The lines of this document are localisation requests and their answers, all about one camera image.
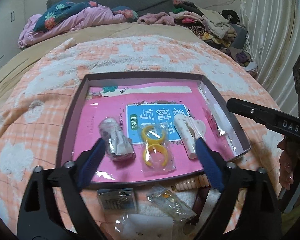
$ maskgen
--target human hand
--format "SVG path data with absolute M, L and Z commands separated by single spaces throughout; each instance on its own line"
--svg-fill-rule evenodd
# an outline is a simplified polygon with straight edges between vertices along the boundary
M 300 159 L 300 144 L 288 141 L 286 138 L 278 143 L 277 147 L 283 152 L 281 153 L 279 183 L 287 190 L 293 184 L 293 168 L 297 159 Z

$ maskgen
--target beige bed sheet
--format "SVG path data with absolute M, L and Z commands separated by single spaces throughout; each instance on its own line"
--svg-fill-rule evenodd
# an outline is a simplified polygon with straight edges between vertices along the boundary
M 0 69 L 0 109 L 24 73 L 29 71 L 44 55 L 69 38 L 75 38 L 77 43 L 82 43 L 104 38 L 120 38 L 140 35 L 161 35 L 179 41 L 203 43 L 203 41 L 193 35 L 190 30 L 181 26 L 120 23 L 90 27 L 79 31 L 65 33 L 21 51 Z

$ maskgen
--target finger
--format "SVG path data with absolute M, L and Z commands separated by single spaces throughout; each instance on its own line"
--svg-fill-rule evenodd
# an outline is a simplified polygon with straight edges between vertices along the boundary
M 289 173 L 289 175 L 286 178 L 286 181 L 291 185 L 293 184 L 293 173 Z
M 287 190 L 290 189 L 290 181 L 287 180 L 289 173 L 286 172 L 283 166 L 280 166 L 279 169 L 280 175 L 279 175 L 279 183 L 282 187 L 285 187 Z
M 287 190 L 290 190 L 290 184 L 286 181 L 286 178 L 283 176 L 279 177 L 279 183 L 282 187 L 286 188 Z
M 285 150 L 287 147 L 287 139 L 284 138 L 281 142 L 278 143 L 277 147 L 281 150 Z
M 283 167 L 288 173 L 292 171 L 292 160 L 287 154 L 287 151 L 283 151 L 279 158 L 280 166 Z

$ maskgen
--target hair accessory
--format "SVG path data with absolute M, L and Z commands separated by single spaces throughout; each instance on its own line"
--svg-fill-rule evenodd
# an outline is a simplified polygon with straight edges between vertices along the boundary
M 150 130 L 151 129 L 154 129 L 154 126 L 153 125 L 148 125 L 148 126 L 146 126 L 146 127 L 144 127 L 143 129 L 142 129 L 142 131 L 141 131 L 141 137 L 142 137 L 142 139 L 143 139 L 143 141 L 145 141 L 145 142 L 147 142 L 148 144 L 161 144 L 161 143 L 163 143 L 163 141 L 164 141 L 164 139 L 165 139 L 165 132 L 164 131 L 162 131 L 162 137 L 160 137 L 159 139 L 152 139 L 152 138 L 149 138 L 148 136 L 147 136 L 147 133 L 148 132 L 151 132 Z
M 194 120 L 190 116 L 176 114 L 174 116 L 174 126 L 185 146 L 188 158 L 195 159 L 197 157 L 195 153 L 195 140 L 204 138 L 204 134 L 206 133 L 204 122 Z
M 168 151 L 165 147 L 163 147 L 160 144 L 152 144 L 145 148 L 143 152 L 143 160 L 145 161 L 146 165 L 148 165 L 149 167 L 152 166 L 152 163 L 149 161 L 149 156 L 147 156 L 147 154 L 148 153 L 150 154 L 150 151 L 154 151 L 154 150 L 160 152 L 164 156 L 164 162 L 161 164 L 161 166 L 162 167 L 166 166 L 169 160 Z

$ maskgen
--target white wardrobe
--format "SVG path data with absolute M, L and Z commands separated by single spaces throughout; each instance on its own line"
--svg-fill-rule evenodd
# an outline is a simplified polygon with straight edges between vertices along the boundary
M 0 0 L 0 68 L 21 51 L 17 40 L 24 25 L 24 0 Z

